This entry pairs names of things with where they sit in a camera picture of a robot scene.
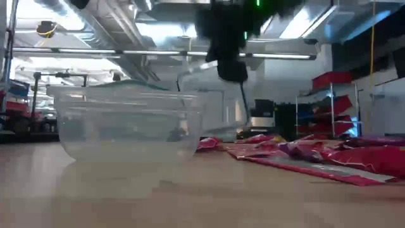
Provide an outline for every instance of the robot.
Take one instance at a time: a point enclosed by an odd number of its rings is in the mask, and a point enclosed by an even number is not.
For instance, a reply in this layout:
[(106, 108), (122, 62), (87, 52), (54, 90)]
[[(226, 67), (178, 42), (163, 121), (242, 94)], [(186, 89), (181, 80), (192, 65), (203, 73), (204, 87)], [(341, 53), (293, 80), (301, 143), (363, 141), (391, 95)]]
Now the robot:
[[(70, 0), (84, 9), (89, 0)], [(288, 15), (305, 0), (211, 0), (208, 7), (199, 7), (196, 15), (198, 36), (210, 40), (206, 61), (218, 61), (218, 76), (228, 82), (243, 84), (247, 80), (246, 64), (239, 60), (246, 46), (246, 36), (260, 35), (261, 26), (274, 15)]]

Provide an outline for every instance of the wooden table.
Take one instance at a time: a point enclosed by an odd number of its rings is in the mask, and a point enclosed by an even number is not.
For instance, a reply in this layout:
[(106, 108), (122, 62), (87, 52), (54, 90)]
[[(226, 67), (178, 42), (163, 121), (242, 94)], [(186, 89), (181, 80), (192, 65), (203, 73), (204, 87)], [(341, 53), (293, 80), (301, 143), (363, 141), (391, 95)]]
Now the wooden table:
[(77, 184), (63, 178), (72, 161), (57, 143), (1, 145), (0, 227), (391, 228), (405, 223), (400, 184), (356, 187), (212, 152), (173, 171), (146, 199), (73, 197), (58, 192)]

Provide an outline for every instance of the clear plastic container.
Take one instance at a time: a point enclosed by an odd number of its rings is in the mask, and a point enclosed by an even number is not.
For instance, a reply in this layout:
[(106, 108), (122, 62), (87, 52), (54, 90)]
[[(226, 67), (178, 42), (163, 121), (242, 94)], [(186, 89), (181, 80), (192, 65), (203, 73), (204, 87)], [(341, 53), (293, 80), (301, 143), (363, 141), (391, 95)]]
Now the clear plastic container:
[(194, 154), (204, 102), (193, 94), (49, 87), (59, 138), (80, 162), (158, 166)]

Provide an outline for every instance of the red tray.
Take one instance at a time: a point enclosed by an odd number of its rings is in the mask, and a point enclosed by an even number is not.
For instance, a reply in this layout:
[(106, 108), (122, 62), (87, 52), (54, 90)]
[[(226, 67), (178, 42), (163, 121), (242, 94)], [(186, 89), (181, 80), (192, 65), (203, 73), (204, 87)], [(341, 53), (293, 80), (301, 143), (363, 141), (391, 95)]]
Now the red tray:
[(348, 84), (352, 80), (352, 74), (349, 72), (327, 72), (312, 79), (312, 89), (322, 89), (328, 87), (331, 83)]

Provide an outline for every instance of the shelving unit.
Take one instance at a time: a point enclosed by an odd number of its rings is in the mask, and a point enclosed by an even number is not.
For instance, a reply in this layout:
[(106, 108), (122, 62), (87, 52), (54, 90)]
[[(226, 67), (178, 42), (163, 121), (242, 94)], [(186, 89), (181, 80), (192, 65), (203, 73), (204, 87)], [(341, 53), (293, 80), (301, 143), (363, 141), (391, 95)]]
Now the shelving unit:
[[(354, 94), (355, 94), (355, 108), (356, 108), (356, 116), (357, 116), (357, 121), (343, 121), (343, 120), (335, 120), (336, 116), (335, 115), (335, 92), (337, 91), (341, 91), (343, 89), (347, 89), (347, 88), (354, 88)], [(328, 113), (320, 113), (320, 114), (314, 114), (314, 115), (309, 115), (307, 117), (299, 117), (298, 115), (298, 107), (299, 107), (299, 100), (300, 98), (308, 98), (311, 96), (314, 96), (316, 94), (319, 94), (321, 92), (328, 92), (330, 95), (330, 107), (331, 107), (331, 112)], [(322, 88), (322, 89), (315, 89), (315, 90), (311, 90), (307, 93), (304, 94), (300, 94), (296, 97), (296, 134), (298, 135), (303, 135), (303, 134), (308, 134), (308, 133), (302, 133), (299, 132), (299, 121), (303, 120), (305, 118), (321, 118), (321, 117), (327, 117), (327, 116), (331, 116), (331, 124), (332, 124), (332, 132), (312, 132), (313, 134), (326, 134), (326, 135), (331, 135), (332, 137), (336, 137), (335, 135), (335, 124), (336, 123), (342, 123), (342, 124), (354, 124), (357, 127), (357, 131), (358, 131), (358, 136), (361, 135), (361, 131), (360, 131), (360, 127), (359, 125), (361, 124), (360, 121), (360, 116), (359, 116), (359, 96), (358, 96), (358, 88), (356, 84), (333, 84), (330, 83), (330, 85), (326, 88)]]

